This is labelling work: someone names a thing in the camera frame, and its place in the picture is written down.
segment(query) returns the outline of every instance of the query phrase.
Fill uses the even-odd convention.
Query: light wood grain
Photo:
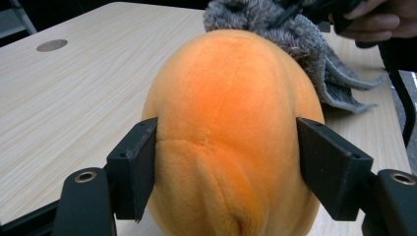
[[[105,157],[140,121],[151,81],[181,45],[204,33],[203,11],[113,3],[0,48],[0,220],[57,200],[65,178]],[[68,44],[36,48],[53,39]],[[364,80],[382,75],[375,50],[328,35]],[[375,158],[374,170],[410,172],[389,83],[355,92],[379,106],[326,114],[327,123]],[[311,235],[360,235],[361,220],[334,222],[321,210]],[[149,214],[117,222],[119,235],[162,235]]]

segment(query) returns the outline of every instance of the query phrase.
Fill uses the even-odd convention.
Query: finger
[[[387,0],[367,0],[362,1],[353,11],[351,11],[348,14],[343,15],[344,18],[347,20],[353,20],[358,17],[362,17],[370,12],[372,12],[374,9],[376,9],[378,6],[380,6],[382,3],[386,2]]]
[[[356,19],[347,30],[351,31],[385,31],[395,30],[400,19],[394,14],[372,14]]]
[[[385,41],[392,38],[391,31],[372,31],[372,32],[362,32],[362,31],[344,31],[340,36],[355,39],[361,42],[378,42]]]

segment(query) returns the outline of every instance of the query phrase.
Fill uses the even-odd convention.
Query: gray towel
[[[319,28],[302,15],[274,27],[283,12],[273,0],[214,0],[204,13],[204,24],[206,31],[248,30],[272,41],[304,69],[323,103],[354,113],[375,106],[358,102],[351,89],[372,89],[384,78],[361,81],[334,54]]]

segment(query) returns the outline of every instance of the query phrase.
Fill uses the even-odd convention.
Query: wooden table
[[[0,48],[0,220],[4,224],[60,197],[65,178],[105,157],[140,121],[149,86],[178,47],[204,33],[203,11],[113,3]],[[364,80],[384,73],[376,50],[326,35]],[[68,41],[47,52],[37,47]],[[378,107],[362,114],[327,111],[327,124],[375,159],[374,171],[410,172],[387,80],[355,92]],[[361,235],[321,209],[310,235]],[[145,219],[118,221],[120,235],[161,235]]]

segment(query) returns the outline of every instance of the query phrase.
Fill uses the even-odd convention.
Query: screw hole
[[[392,173],[390,177],[396,182],[404,185],[416,185],[416,182],[413,179],[401,173]]]
[[[91,181],[92,179],[95,178],[97,174],[95,172],[92,171],[87,171],[87,172],[83,172],[79,175],[76,176],[76,182],[77,183],[86,183],[88,181]]]

